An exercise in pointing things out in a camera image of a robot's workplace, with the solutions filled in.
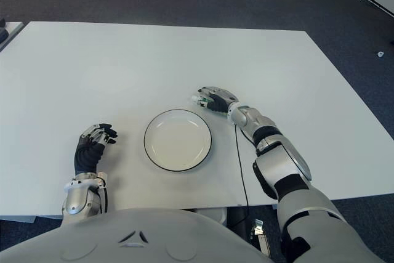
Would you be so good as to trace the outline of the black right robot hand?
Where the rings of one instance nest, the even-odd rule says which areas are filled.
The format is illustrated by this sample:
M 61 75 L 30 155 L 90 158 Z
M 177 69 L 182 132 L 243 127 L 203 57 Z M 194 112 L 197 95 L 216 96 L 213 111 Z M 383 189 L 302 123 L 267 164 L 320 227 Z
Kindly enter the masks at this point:
M 235 102 L 239 102 L 238 98 L 226 89 L 213 86 L 198 89 L 197 105 L 210 111 L 227 114 Z

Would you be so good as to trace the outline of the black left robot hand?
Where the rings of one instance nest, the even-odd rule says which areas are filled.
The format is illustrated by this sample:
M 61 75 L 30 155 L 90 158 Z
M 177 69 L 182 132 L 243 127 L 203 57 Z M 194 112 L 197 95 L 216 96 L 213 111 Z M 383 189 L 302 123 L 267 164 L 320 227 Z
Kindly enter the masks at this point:
M 75 175 L 97 173 L 97 165 L 108 144 L 115 144 L 118 134 L 111 124 L 94 124 L 79 137 L 74 153 Z

